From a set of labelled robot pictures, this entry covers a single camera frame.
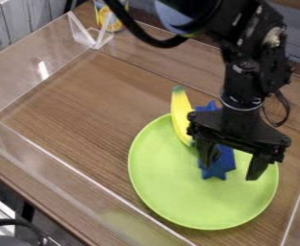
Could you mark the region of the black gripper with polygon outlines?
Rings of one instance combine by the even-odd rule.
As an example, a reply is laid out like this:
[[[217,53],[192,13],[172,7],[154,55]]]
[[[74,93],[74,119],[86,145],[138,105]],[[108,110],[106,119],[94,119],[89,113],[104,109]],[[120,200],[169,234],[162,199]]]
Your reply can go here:
[[[223,106],[215,111],[193,110],[186,119],[186,133],[206,168],[220,157],[219,144],[252,154],[248,181],[259,179],[269,163],[284,161],[291,138],[264,122],[259,109],[237,111]]]

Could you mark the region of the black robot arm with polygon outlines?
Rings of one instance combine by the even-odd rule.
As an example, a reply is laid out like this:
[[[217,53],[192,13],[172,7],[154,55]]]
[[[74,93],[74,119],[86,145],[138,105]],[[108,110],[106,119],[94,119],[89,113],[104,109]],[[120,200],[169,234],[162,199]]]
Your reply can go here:
[[[281,93],[293,72],[284,52],[284,16],[265,0],[154,0],[160,22],[174,34],[157,39],[118,0],[104,2],[128,31],[150,46],[173,48],[201,34],[219,43],[225,64],[221,108],[189,111],[186,134],[205,166],[219,159],[220,145],[249,153],[245,179],[257,180],[268,165],[284,160],[291,145],[291,138],[277,131],[284,122],[272,121],[264,108],[269,96],[289,106]]]

